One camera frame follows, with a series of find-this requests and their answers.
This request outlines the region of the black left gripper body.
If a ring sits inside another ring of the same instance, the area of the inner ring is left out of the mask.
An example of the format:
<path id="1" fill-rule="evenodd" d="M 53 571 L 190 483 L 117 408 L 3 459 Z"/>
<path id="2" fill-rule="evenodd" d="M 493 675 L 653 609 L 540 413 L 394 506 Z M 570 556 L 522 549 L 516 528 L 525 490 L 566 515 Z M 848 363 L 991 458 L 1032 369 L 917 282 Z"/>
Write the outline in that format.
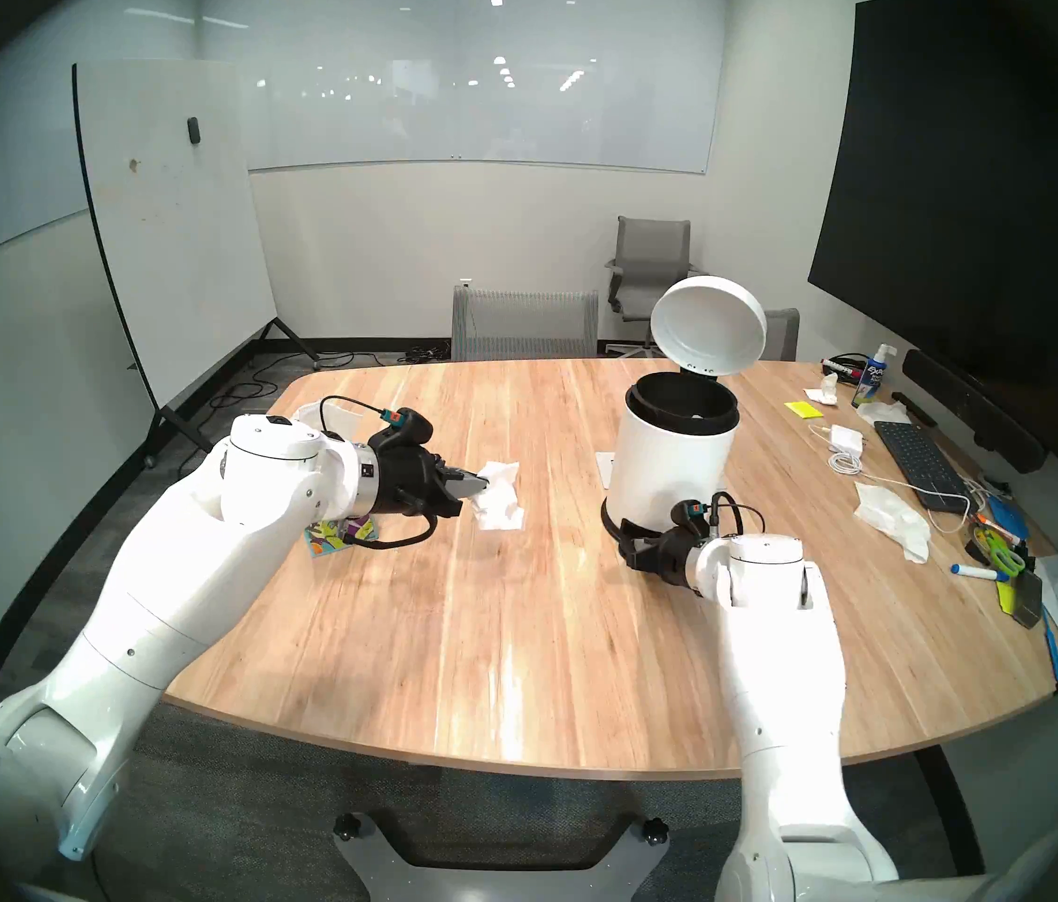
<path id="1" fill-rule="evenodd" d="M 376 452 L 364 446 L 365 513 L 456 517 L 451 482 L 456 482 L 456 468 L 424 447 L 407 445 Z"/>

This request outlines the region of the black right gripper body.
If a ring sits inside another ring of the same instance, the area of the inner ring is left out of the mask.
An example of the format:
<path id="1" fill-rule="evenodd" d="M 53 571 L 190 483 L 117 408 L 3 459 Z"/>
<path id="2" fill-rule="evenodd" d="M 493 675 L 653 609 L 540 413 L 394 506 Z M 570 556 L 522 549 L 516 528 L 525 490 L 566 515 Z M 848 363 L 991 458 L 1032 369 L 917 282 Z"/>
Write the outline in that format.
<path id="1" fill-rule="evenodd" d="M 709 544 L 709 535 L 687 529 L 671 529 L 649 544 L 649 573 L 674 587 L 700 588 L 697 562 Z"/>

